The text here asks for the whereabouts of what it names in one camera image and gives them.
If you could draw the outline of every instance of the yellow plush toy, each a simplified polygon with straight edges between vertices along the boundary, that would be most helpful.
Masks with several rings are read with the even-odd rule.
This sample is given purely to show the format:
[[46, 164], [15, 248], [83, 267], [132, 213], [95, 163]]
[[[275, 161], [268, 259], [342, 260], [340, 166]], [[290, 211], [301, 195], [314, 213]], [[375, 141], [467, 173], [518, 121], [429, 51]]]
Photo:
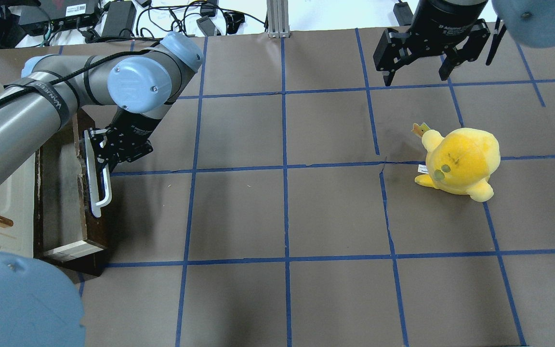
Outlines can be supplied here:
[[425, 164], [429, 172], [417, 176], [414, 182], [452, 194], [470, 195], [478, 202], [494, 195], [487, 181], [500, 165], [500, 147], [492, 134], [461, 128], [442, 137], [425, 123], [421, 127], [415, 124], [412, 131], [421, 136], [427, 149]]

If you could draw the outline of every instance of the barcode label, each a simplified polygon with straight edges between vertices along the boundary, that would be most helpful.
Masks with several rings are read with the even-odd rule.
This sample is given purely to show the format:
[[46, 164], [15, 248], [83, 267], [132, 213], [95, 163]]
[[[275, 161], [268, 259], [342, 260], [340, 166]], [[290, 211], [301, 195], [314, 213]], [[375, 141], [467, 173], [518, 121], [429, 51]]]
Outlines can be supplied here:
[[68, 6], [66, 7], [66, 16], [84, 14], [86, 8], [87, 8], [86, 4]]

